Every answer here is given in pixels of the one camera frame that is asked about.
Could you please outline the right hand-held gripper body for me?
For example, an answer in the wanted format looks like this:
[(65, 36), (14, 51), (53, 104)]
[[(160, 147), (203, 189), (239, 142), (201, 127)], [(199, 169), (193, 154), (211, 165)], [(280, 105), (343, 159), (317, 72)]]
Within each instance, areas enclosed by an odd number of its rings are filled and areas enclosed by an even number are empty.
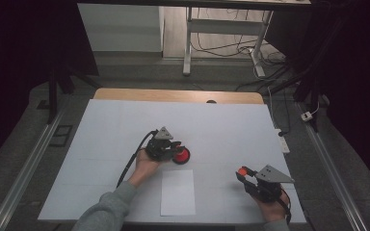
[(269, 203), (277, 201), (281, 196), (281, 184), (293, 184), (295, 180), (276, 168), (266, 165), (254, 176), (256, 184), (245, 192), (258, 200)]

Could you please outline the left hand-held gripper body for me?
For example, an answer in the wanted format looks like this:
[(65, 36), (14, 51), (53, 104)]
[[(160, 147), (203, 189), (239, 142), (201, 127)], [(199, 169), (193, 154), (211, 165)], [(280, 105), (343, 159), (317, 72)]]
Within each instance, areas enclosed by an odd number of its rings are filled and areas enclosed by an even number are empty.
[(166, 127), (152, 132), (152, 138), (148, 141), (145, 152), (150, 159), (157, 162), (168, 161), (173, 157), (173, 136)]

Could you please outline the red round disc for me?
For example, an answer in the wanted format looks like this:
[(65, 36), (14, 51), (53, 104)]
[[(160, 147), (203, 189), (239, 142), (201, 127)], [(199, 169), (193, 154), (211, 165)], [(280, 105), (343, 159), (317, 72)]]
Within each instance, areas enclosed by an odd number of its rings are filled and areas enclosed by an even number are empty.
[(191, 153), (188, 148), (184, 147), (183, 150), (176, 154), (172, 161), (178, 165), (185, 165), (186, 163), (189, 162), (191, 157)]

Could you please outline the white paper sheet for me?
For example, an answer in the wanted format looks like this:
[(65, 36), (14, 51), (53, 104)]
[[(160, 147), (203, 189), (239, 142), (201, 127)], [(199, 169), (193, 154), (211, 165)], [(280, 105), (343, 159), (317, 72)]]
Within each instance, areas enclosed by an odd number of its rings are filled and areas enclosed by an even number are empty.
[(162, 217), (190, 216), (196, 213), (194, 174), (191, 169), (163, 172)]

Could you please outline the person's right hand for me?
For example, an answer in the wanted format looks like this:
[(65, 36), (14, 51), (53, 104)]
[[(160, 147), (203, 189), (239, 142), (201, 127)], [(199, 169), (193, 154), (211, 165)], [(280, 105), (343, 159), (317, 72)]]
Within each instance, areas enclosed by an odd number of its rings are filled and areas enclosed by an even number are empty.
[(283, 206), (276, 202), (264, 203), (257, 198), (254, 199), (257, 203), (262, 217), (266, 222), (286, 221), (286, 211)]

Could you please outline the person's left hand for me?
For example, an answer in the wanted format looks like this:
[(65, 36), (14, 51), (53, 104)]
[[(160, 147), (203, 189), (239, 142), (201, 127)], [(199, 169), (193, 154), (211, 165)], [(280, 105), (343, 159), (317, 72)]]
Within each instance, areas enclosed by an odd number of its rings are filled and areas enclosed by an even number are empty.
[(135, 170), (129, 177), (128, 182), (135, 188), (139, 188), (145, 180), (152, 176), (161, 165), (160, 162), (151, 160), (144, 149), (137, 153)]

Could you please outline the white power strip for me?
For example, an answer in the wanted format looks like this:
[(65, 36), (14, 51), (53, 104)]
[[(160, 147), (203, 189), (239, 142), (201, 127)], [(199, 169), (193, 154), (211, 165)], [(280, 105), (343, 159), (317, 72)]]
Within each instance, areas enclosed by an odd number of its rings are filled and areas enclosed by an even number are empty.
[(281, 151), (284, 154), (289, 153), (290, 152), (290, 149), (288, 147), (288, 144), (286, 142), (286, 139), (284, 138), (283, 132), (280, 129), (276, 129), (276, 133), (277, 133), (277, 136), (278, 136), (278, 139), (279, 139), (279, 144), (280, 144)]

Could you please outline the large white table cover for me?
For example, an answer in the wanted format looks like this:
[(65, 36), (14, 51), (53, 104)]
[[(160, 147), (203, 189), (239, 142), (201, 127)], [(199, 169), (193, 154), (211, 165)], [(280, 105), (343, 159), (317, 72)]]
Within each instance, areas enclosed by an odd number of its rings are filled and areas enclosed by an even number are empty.
[[(289, 171), (265, 105), (123, 100), (89, 102), (66, 158), (41, 209), (45, 221), (72, 221), (115, 189), (144, 136), (166, 127), (191, 152), (183, 165), (166, 163), (139, 189), (130, 206), (132, 223), (253, 224), (260, 210), (235, 172), (270, 165)], [(164, 171), (191, 169), (196, 213), (162, 217)]]

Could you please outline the black metal stand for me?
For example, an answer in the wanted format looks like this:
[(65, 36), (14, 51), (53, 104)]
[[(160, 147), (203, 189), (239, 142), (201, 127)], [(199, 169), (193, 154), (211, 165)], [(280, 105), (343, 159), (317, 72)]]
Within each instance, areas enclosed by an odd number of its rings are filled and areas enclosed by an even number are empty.
[(58, 67), (54, 67), (48, 78), (48, 87), (49, 87), (49, 117), (47, 120), (48, 124), (51, 124), (55, 116), (58, 113), (58, 93), (57, 89), (61, 89), (61, 91), (65, 94), (72, 94), (74, 93), (75, 86), (71, 80), (71, 77), (75, 76), (78, 79), (82, 80), (89, 86), (95, 88), (96, 90), (101, 89), (102, 86), (96, 83), (88, 75), (85, 75), (82, 71), (77, 70), (76, 68), (72, 67), (68, 64), (63, 64)]
[(327, 75), (333, 74), (332, 60), (340, 53), (339, 36), (345, 22), (345, 14), (338, 12), (275, 12), (266, 36), (267, 41), (286, 56), (288, 66), (295, 71), (291, 80), (273, 92), (298, 83), (293, 98), (303, 102), (310, 97), (309, 110), (313, 115), (308, 123), (315, 132), (318, 131), (319, 96)]

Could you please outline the grey cabinet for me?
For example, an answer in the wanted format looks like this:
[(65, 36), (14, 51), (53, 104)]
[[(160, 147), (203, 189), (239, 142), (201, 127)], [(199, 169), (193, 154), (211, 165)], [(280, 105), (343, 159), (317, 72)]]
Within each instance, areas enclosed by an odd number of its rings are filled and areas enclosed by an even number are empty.
[(79, 3), (78, 9), (93, 51), (163, 51), (163, 7)]

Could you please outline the metal floor rail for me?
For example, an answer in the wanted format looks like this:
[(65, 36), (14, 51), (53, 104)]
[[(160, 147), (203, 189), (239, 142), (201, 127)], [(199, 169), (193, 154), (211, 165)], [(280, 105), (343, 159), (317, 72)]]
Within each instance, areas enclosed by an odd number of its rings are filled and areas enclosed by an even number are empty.
[(65, 111), (66, 107), (63, 105), (54, 116), (53, 120), (44, 126), (36, 144), (26, 159), (25, 164), (17, 174), (9, 192), (0, 205), (0, 231), (5, 231), (11, 221), (13, 213), (26, 191), (55, 130), (65, 114)]
[(345, 186), (343, 179), (339, 171), (337, 170), (333, 159), (331, 158), (330, 153), (327, 150), (324, 142), (322, 141), (319, 133), (314, 130), (314, 128), (310, 125), (308, 121), (304, 122), (304, 126), (353, 230), (368, 231), (367, 225), (352, 195)]

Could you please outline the white desk frame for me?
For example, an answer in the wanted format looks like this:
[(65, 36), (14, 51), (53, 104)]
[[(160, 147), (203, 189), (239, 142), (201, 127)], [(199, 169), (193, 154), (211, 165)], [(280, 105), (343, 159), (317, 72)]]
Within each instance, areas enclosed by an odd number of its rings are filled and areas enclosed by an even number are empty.
[[(258, 52), (272, 13), (304, 11), (313, 7), (310, 0), (77, 0), (77, 2), (123, 6), (184, 7), (186, 9), (186, 42), (182, 70), (184, 76), (189, 76), (191, 73), (192, 33), (257, 36), (258, 41), (252, 50), (251, 59), (255, 64), (255, 70), (263, 76), (262, 66), (258, 63)], [(263, 11), (264, 19), (261, 22), (196, 19), (192, 17), (193, 8)]]

